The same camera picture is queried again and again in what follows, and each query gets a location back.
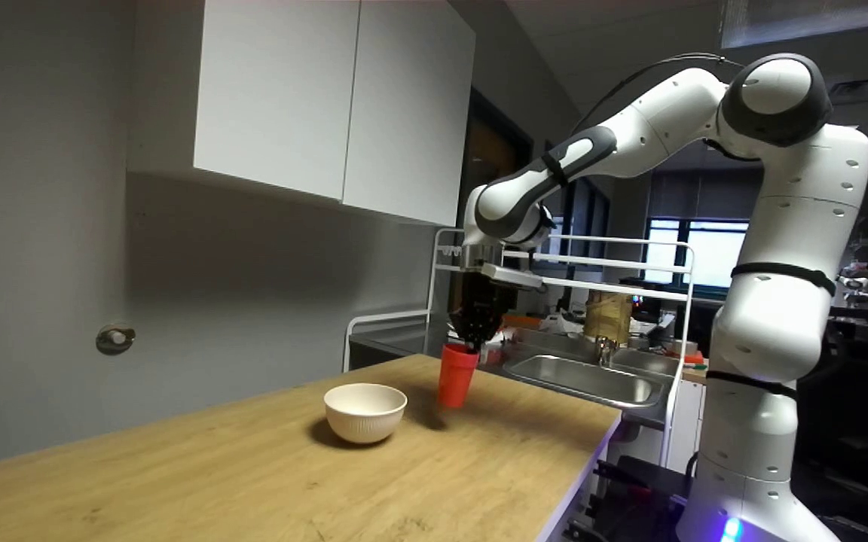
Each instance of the black cable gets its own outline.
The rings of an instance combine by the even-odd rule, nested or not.
[[[628,71],[626,78],[620,78],[613,88],[609,88],[609,94],[602,94],[578,119],[574,130],[582,130],[613,94],[620,94],[626,83],[631,83],[637,78],[641,78],[645,71],[654,71],[659,65],[669,65],[669,62],[690,62],[690,65],[700,65],[700,62],[719,62],[719,65],[732,65],[738,69],[742,62],[722,56],[722,53],[715,53],[715,50],[685,50],[685,53],[672,53],[672,56],[659,56],[637,71]]]

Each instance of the light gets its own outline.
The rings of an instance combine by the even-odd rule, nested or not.
[[[738,518],[728,518],[722,525],[722,540],[719,542],[742,542],[742,522]]]

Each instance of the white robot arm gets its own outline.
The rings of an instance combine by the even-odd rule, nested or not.
[[[542,240],[540,199],[571,177],[637,177],[696,142],[762,161],[751,227],[712,328],[682,542],[834,540],[790,490],[791,388],[820,359],[834,270],[868,182],[868,139],[825,124],[825,114],[823,75],[798,53],[754,61],[726,83],[685,69],[468,199],[465,266],[479,267],[499,266],[502,244]]]

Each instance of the wooden countertop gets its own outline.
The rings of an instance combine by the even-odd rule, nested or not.
[[[405,392],[396,433],[342,444],[323,392]],[[0,540],[535,540],[616,410],[475,372],[440,412],[437,359],[410,355],[136,429],[0,460]]]

